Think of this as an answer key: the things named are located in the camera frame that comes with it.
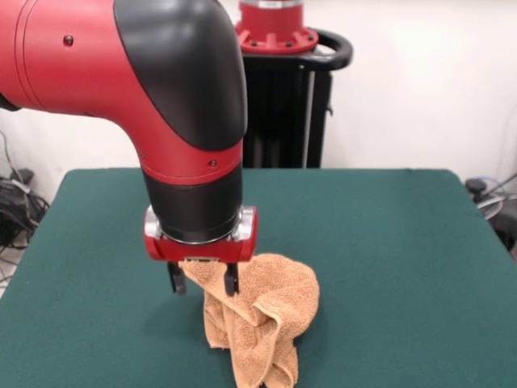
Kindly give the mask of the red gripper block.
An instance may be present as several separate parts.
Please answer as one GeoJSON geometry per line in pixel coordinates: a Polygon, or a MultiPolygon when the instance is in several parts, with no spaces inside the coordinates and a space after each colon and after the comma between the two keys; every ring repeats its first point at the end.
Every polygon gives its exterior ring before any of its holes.
{"type": "Polygon", "coordinates": [[[216,261],[225,263],[224,285],[227,296],[239,293],[238,264],[248,262],[254,254],[258,234],[258,210],[255,206],[242,206],[237,226],[226,236],[212,242],[186,244],[167,237],[160,222],[149,206],[145,211],[143,237],[148,255],[166,261],[174,293],[187,291],[186,277],[178,262],[216,261]]]}

